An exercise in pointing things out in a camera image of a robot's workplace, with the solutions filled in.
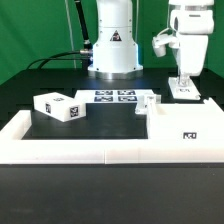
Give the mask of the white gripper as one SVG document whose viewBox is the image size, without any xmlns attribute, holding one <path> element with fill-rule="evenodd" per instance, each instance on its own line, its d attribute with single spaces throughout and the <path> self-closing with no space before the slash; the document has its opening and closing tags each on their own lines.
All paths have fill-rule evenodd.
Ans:
<svg viewBox="0 0 224 224">
<path fill-rule="evenodd" d="M 205 61 L 208 35 L 214 30 L 212 11 L 172 11 L 170 27 L 177 38 L 178 84 L 188 87 L 189 76 L 199 76 Z"/>
</svg>

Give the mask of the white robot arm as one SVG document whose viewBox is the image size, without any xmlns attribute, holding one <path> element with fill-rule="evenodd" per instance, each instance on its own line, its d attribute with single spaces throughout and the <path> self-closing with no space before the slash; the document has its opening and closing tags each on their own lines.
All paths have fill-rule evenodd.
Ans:
<svg viewBox="0 0 224 224">
<path fill-rule="evenodd" d="M 128 79 L 140 72 L 138 44 L 132 37 L 132 0 L 96 0 L 98 40 L 93 45 L 91 76 Z M 178 66 L 177 84 L 187 86 L 203 68 L 208 35 L 214 30 L 214 0 L 168 0 L 167 27 L 152 40 L 157 56 L 168 47 Z"/>
</svg>

